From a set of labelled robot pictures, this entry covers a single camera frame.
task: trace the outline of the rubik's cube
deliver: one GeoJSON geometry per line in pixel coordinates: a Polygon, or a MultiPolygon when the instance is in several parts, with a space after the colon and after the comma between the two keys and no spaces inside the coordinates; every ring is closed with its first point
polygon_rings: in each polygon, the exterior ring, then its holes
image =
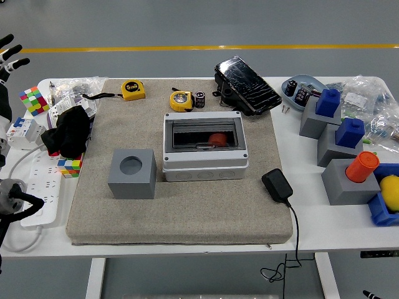
{"type": "Polygon", "coordinates": [[[47,111],[50,107],[37,87],[32,87],[19,94],[26,109],[36,116],[42,112],[47,111]]]}
{"type": "Polygon", "coordinates": [[[60,157],[58,160],[58,169],[65,178],[77,178],[83,164],[83,155],[81,154],[76,159],[60,157]]]}

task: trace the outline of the gray block with hole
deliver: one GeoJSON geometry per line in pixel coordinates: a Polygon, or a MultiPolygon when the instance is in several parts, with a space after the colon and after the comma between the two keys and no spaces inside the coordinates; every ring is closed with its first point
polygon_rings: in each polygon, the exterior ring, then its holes
{"type": "Polygon", "coordinates": [[[156,162],[152,149],[116,149],[108,186],[115,199],[154,199],[156,162]]]}
{"type": "Polygon", "coordinates": [[[333,159],[322,173],[325,191],[331,206],[366,204],[380,191],[374,174],[362,183],[349,180],[345,174],[354,159],[333,159]]]}
{"type": "Polygon", "coordinates": [[[301,136],[319,139],[328,123],[341,124],[341,104],[334,113],[334,117],[316,114],[317,97],[310,97],[307,101],[302,118],[300,120],[299,134],[301,136]]]}
{"type": "Polygon", "coordinates": [[[317,165],[327,167],[333,159],[356,158],[363,151],[363,141],[360,140],[355,148],[347,148],[335,144],[335,132],[339,126],[327,124],[317,141],[317,165]]]}

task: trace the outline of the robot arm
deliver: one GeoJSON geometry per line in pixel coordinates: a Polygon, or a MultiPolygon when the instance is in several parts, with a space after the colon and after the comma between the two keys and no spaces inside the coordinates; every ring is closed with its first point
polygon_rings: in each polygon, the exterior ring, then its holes
{"type": "MultiPolygon", "coordinates": [[[[14,36],[8,36],[0,39],[0,48],[8,45],[14,36]]],[[[21,45],[16,45],[5,50],[0,54],[0,168],[6,164],[6,148],[7,148],[7,126],[12,120],[12,111],[8,102],[8,91],[4,84],[7,82],[10,74],[23,65],[27,65],[30,60],[28,58],[15,60],[9,64],[5,64],[6,60],[14,54],[22,50],[21,45]]]]}
{"type": "Polygon", "coordinates": [[[40,199],[33,195],[24,193],[18,183],[14,183],[12,185],[7,196],[9,198],[9,200],[7,202],[9,202],[9,205],[12,204],[12,206],[9,207],[11,211],[13,210],[12,207],[14,207],[14,206],[17,207],[19,205],[18,203],[21,202],[18,199],[20,199],[22,201],[27,201],[28,203],[32,204],[32,206],[29,207],[28,209],[26,209],[25,211],[22,211],[22,212],[19,212],[16,214],[7,214],[7,215],[0,216],[2,221],[6,221],[8,223],[12,223],[14,221],[19,221],[19,220],[22,220],[23,218],[32,216],[38,210],[40,210],[44,205],[43,199],[40,199]]]}

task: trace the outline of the gray tray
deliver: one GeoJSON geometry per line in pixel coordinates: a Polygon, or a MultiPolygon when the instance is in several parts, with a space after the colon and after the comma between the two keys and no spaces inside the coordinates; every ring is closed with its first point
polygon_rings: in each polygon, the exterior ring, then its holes
{"type": "Polygon", "coordinates": [[[300,89],[301,84],[305,84],[305,85],[312,84],[318,92],[322,92],[323,89],[328,89],[328,87],[325,86],[322,82],[318,81],[316,78],[309,76],[309,75],[296,75],[296,76],[293,76],[292,78],[284,81],[283,84],[281,85],[282,97],[285,98],[295,109],[297,109],[299,111],[305,110],[305,107],[300,106],[295,102],[295,96],[297,95],[297,92],[300,89]],[[284,93],[284,90],[287,87],[288,81],[291,81],[291,80],[296,81],[298,83],[298,85],[297,85],[297,88],[295,89],[294,95],[291,97],[288,97],[284,93]]]}

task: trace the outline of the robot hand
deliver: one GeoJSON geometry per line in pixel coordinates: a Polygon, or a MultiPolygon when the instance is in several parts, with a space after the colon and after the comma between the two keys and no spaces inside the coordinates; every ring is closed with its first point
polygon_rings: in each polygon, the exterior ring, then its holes
{"type": "Polygon", "coordinates": [[[26,188],[25,183],[19,179],[3,179],[0,182],[0,218],[2,220],[19,221],[35,214],[43,207],[42,199],[24,193],[21,186],[26,188]],[[21,209],[23,201],[29,202],[32,206],[14,214],[21,209]]]}
{"type": "MultiPolygon", "coordinates": [[[[0,39],[0,49],[12,42],[13,39],[14,36],[12,34],[0,39]]],[[[24,58],[15,60],[9,64],[5,63],[7,59],[21,50],[22,46],[16,45],[0,53],[0,168],[6,164],[7,126],[12,120],[12,111],[8,102],[8,91],[4,84],[7,82],[11,72],[22,65],[28,64],[30,60],[24,58]]]]}

